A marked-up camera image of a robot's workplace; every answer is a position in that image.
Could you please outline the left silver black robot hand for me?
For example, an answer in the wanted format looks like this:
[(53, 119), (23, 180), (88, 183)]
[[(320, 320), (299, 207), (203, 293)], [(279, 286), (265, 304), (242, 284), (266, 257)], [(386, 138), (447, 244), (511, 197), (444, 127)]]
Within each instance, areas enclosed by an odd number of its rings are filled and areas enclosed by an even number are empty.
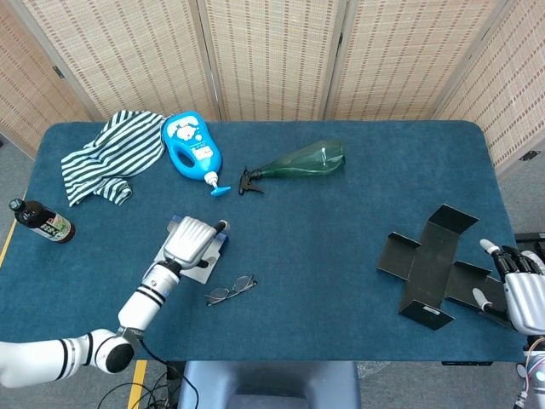
[(166, 239), (163, 258), (176, 262), (181, 270), (194, 268), (216, 235), (229, 228), (230, 225), (225, 220), (219, 220), (214, 226), (210, 226), (199, 219), (184, 216)]

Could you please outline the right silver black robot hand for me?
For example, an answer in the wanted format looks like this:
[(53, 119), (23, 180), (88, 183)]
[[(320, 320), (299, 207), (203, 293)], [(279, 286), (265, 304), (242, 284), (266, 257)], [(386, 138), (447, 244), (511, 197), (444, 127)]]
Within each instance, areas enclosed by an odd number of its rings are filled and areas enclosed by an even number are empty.
[(479, 308), (510, 322), (520, 334), (544, 334), (544, 261), (533, 251), (495, 245), (488, 239), (479, 241), (481, 248), (495, 264), (502, 283), (507, 307), (501, 311), (493, 306), (482, 290), (474, 287), (473, 298)]

